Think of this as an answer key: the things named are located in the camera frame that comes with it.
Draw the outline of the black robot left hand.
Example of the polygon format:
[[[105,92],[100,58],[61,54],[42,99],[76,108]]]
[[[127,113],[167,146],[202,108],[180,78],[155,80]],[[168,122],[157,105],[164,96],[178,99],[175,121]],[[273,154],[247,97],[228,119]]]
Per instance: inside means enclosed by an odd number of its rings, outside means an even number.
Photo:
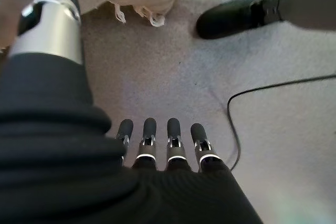
[[[199,171],[177,119],[156,169],[156,121],[144,122],[132,167],[133,123],[116,138],[93,105],[77,0],[33,0],[1,71],[1,223],[261,223],[201,124],[191,127]]]

